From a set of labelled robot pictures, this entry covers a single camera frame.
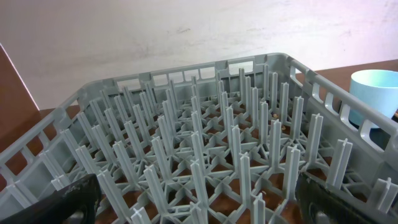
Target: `beige wall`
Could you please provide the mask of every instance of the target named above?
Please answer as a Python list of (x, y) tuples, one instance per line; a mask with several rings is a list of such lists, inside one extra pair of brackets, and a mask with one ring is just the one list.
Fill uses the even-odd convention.
[(92, 80), (254, 54), (395, 59), (398, 1), (3, 0), (0, 42), (45, 109)]

